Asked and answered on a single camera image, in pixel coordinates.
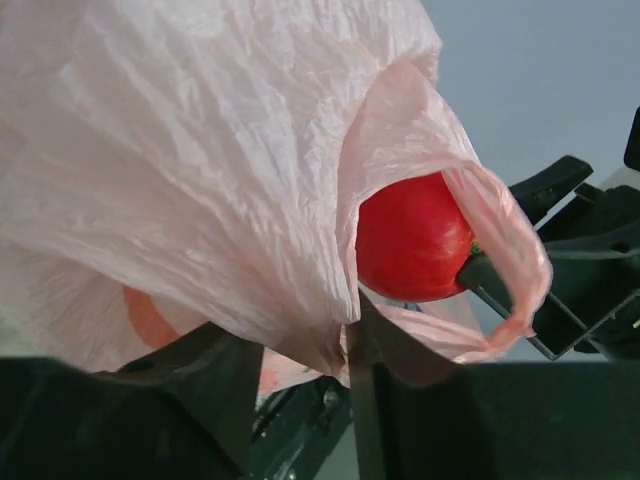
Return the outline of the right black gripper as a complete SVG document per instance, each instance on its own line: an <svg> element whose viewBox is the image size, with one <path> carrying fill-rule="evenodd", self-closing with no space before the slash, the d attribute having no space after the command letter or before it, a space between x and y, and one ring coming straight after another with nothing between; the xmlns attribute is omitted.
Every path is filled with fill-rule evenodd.
<svg viewBox="0 0 640 480"><path fill-rule="evenodd" d="M583 183L592 173L589 163L565 155L509 187L553 266L551 289L533 317L535 335L527 339L549 360L570 352L639 358L639 191ZM471 257L457 280L504 319L512 313L507 288L484 254Z"/></svg>

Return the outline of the black metal base rail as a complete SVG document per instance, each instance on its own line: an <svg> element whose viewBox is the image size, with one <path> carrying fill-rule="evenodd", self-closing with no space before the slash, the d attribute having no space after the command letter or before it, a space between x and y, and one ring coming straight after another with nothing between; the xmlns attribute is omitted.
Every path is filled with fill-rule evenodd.
<svg viewBox="0 0 640 480"><path fill-rule="evenodd" d="M348 390L334 379L268 396L256 408L245 477L313 480L350 424Z"/></svg>

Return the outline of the pink plastic bag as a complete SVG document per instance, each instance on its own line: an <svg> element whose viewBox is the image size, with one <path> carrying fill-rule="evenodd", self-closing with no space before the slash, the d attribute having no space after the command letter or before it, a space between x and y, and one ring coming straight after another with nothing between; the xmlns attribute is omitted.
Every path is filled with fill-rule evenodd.
<svg viewBox="0 0 640 480"><path fill-rule="evenodd" d="M436 88L418 1L5 1L1 315L109 370L211 321L267 349L261 389L343 376L363 201L442 172L513 300L384 314L460 362L531 331L552 269Z"/></svg>

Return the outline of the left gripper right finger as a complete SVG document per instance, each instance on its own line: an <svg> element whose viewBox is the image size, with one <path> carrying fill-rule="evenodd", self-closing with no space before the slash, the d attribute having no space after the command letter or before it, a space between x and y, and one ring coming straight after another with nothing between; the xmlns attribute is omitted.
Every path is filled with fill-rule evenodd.
<svg viewBox="0 0 640 480"><path fill-rule="evenodd" d="M362 478L638 477L637 363L461 365L360 304L347 343Z"/></svg>

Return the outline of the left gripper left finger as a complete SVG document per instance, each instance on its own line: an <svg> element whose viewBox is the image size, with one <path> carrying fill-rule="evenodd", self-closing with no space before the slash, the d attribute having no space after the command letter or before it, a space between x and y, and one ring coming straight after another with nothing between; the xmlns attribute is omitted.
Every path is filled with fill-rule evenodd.
<svg viewBox="0 0 640 480"><path fill-rule="evenodd" d="M206 324L114 372L1 362L5 479L240 479L263 349Z"/></svg>

